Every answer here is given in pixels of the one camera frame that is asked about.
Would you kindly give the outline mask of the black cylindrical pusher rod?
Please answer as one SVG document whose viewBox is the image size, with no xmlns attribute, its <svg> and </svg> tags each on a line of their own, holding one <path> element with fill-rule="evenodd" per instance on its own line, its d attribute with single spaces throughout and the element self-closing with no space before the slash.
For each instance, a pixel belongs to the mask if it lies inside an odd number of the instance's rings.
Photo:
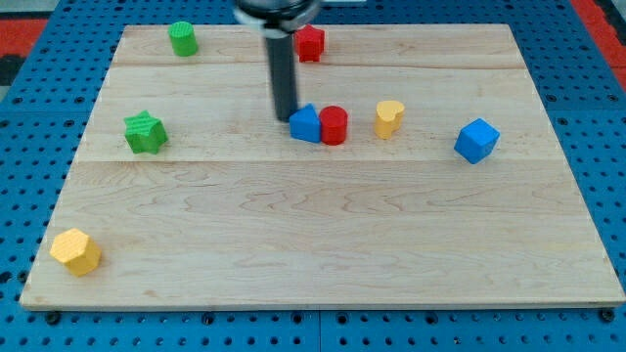
<svg viewBox="0 0 626 352">
<path fill-rule="evenodd" d="M 298 110 L 293 35 L 265 39 L 269 80 L 277 119 L 288 122 Z"/>
</svg>

